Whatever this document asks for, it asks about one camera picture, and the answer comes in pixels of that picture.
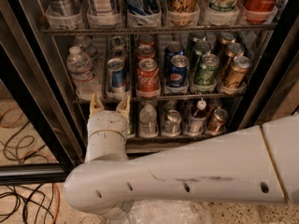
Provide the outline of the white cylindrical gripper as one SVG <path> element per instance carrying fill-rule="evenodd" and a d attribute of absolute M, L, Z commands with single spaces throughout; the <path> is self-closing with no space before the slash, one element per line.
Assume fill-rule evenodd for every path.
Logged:
<path fill-rule="evenodd" d="M 90 118 L 87 124 L 88 136 L 99 132 L 115 132 L 124 139 L 127 138 L 128 124 L 130 118 L 130 99 L 125 95 L 117 105 L 116 111 L 103 111 L 105 108 L 101 100 L 94 93 L 90 101 Z"/>

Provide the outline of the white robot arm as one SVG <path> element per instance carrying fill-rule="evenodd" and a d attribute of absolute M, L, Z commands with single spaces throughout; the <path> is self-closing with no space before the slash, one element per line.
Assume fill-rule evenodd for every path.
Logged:
<path fill-rule="evenodd" d="M 131 160 L 130 100 L 90 102 L 85 161 L 64 182 L 73 208 L 120 218 L 135 201 L 299 203 L 299 114 Z"/>

